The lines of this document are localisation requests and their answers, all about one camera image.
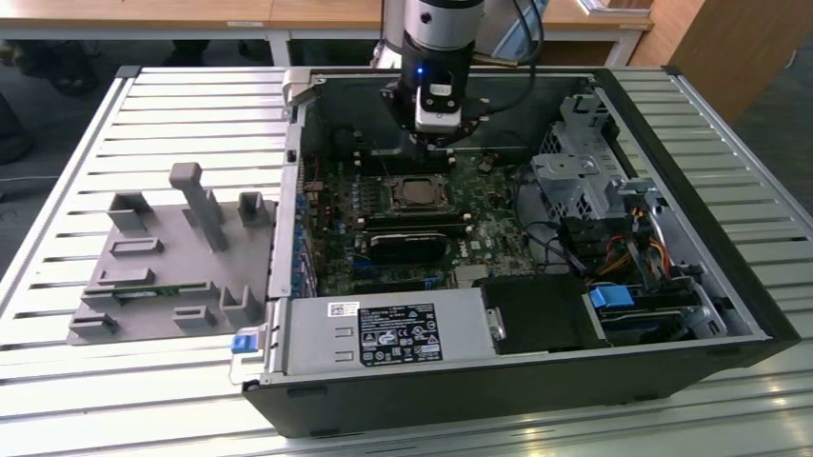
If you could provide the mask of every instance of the warning label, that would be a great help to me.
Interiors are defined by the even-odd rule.
[[[358,309],[361,363],[366,367],[443,360],[434,304]]]

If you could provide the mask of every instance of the slotted metal table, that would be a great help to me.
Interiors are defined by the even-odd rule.
[[[282,75],[142,69],[116,79],[0,283],[0,455],[682,456],[813,446],[810,217],[682,77],[661,70],[616,75],[804,338],[774,358],[666,400],[289,440],[230,383],[228,335],[67,346],[115,191],[180,203],[167,176],[183,160],[200,163],[220,201],[247,189],[276,198]]]

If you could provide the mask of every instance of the floor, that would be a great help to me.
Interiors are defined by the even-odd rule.
[[[70,154],[91,121],[104,91],[120,65],[158,66],[172,50],[171,42],[90,43],[102,85],[82,98],[63,97],[46,81],[0,68],[0,91],[23,125],[35,136],[35,150],[18,162],[0,166],[0,273],[5,272],[28,228],[38,217]],[[256,65],[238,54],[238,43],[212,42],[206,52],[212,66]],[[776,77],[734,126],[778,179],[813,211],[813,37],[800,49],[793,65]],[[42,179],[4,182],[38,176]]]

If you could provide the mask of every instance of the metal bracket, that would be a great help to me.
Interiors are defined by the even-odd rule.
[[[282,76],[282,101],[286,107],[306,102],[313,96],[310,69],[291,68]]]
[[[534,174],[539,179],[580,179],[601,170],[589,156],[572,154],[538,154],[531,159]]]

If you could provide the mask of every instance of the wooden desk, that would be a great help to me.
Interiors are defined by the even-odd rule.
[[[274,0],[0,0],[0,38],[264,38]]]
[[[677,66],[733,123],[813,32],[813,1],[656,0],[652,17],[630,65]]]
[[[506,11],[514,15],[506,5]],[[576,0],[550,0],[542,17],[545,40],[613,43],[608,65],[626,65],[652,21],[641,17],[594,17]],[[378,39],[381,0],[275,0],[268,35],[275,64],[290,66],[293,39]]]

